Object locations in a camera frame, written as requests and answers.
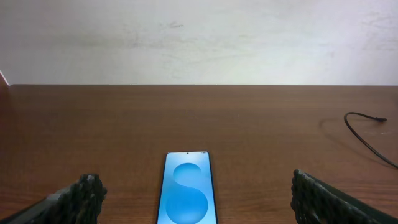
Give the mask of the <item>blue Samsung Galaxy smartphone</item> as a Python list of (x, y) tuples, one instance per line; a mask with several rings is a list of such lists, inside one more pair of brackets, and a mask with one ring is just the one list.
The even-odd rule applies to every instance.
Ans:
[(209, 152), (165, 155), (156, 223), (218, 223)]

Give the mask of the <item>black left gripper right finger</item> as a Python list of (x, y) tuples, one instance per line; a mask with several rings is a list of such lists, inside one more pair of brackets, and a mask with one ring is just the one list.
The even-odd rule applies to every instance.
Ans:
[(292, 178), (292, 201), (299, 224), (397, 224), (397, 218), (296, 169)]

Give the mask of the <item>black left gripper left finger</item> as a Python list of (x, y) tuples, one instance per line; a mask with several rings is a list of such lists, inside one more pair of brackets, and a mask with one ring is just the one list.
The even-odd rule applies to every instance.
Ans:
[(107, 194), (98, 174), (80, 179), (1, 220), (1, 224), (97, 224)]

